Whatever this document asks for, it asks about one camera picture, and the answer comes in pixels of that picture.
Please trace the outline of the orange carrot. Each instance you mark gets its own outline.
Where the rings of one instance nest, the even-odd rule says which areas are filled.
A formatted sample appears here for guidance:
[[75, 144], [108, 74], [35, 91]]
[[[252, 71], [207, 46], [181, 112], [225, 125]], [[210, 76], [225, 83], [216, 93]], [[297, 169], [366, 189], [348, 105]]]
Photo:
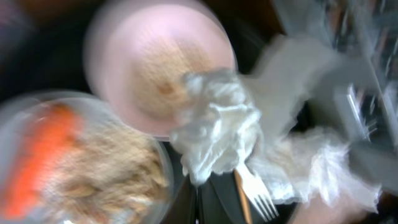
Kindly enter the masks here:
[[40, 111], [39, 117], [29, 123], [3, 193], [4, 218], [22, 219], [35, 208], [57, 159], [68, 149], [81, 124], [81, 116], [61, 103]]

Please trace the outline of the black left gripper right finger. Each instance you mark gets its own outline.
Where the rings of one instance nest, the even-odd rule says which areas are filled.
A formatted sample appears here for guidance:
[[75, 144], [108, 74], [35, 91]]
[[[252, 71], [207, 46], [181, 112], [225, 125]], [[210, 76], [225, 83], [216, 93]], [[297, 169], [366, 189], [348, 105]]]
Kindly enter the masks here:
[[198, 188], [198, 222], [244, 224], [234, 174], [215, 175]]

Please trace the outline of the white tissue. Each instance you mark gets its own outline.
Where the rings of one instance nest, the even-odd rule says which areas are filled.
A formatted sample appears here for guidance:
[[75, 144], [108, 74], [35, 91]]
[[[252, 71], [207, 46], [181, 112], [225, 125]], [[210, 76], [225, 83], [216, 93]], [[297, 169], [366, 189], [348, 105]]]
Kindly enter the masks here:
[[278, 205], [320, 197], [335, 207], [348, 197], [360, 208], [376, 212], [381, 186], [351, 172], [348, 153], [348, 144], [334, 131], [314, 128], [273, 144], [261, 141], [246, 164]]
[[193, 185], [242, 164], [261, 136], [261, 112], [233, 70], [188, 73], [182, 78], [192, 101], [169, 134]]

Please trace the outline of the grey plate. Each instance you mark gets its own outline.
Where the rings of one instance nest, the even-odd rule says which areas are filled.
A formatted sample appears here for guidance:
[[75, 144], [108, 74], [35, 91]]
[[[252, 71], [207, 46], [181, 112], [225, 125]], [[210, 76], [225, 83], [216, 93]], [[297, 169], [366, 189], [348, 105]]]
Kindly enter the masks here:
[[173, 181], [162, 145], [93, 95], [1, 105], [2, 223], [160, 223]]

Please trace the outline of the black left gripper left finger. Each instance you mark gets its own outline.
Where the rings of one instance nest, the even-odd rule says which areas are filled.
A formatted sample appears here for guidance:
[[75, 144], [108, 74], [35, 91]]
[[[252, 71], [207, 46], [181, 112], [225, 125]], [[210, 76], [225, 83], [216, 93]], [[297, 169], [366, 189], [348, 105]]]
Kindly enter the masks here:
[[196, 224], [197, 189], [186, 177], [160, 224]]

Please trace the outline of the peanut shells and rice scraps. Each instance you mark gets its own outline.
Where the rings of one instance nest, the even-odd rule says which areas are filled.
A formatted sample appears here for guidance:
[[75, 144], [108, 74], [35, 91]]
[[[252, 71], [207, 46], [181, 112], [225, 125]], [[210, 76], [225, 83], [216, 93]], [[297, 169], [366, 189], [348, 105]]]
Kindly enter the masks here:
[[117, 123], [72, 141], [41, 191], [44, 223], [142, 223], [169, 199], [154, 139]]

